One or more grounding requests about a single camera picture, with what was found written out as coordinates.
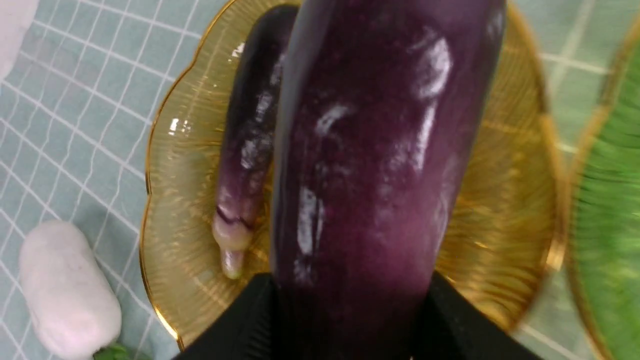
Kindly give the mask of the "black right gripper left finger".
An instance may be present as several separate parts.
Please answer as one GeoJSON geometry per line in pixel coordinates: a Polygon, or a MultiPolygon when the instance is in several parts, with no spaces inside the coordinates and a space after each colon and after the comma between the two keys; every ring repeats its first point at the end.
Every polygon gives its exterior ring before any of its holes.
{"type": "Polygon", "coordinates": [[[278,328],[275,284],[259,273],[240,295],[176,360],[274,360],[278,328]]]}

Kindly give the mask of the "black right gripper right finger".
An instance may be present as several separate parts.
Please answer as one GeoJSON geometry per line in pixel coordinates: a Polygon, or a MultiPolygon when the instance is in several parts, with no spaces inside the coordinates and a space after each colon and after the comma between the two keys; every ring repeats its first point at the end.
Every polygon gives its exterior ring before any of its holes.
{"type": "Polygon", "coordinates": [[[476,309],[439,272],[420,312],[421,360],[539,360],[476,309]]]}

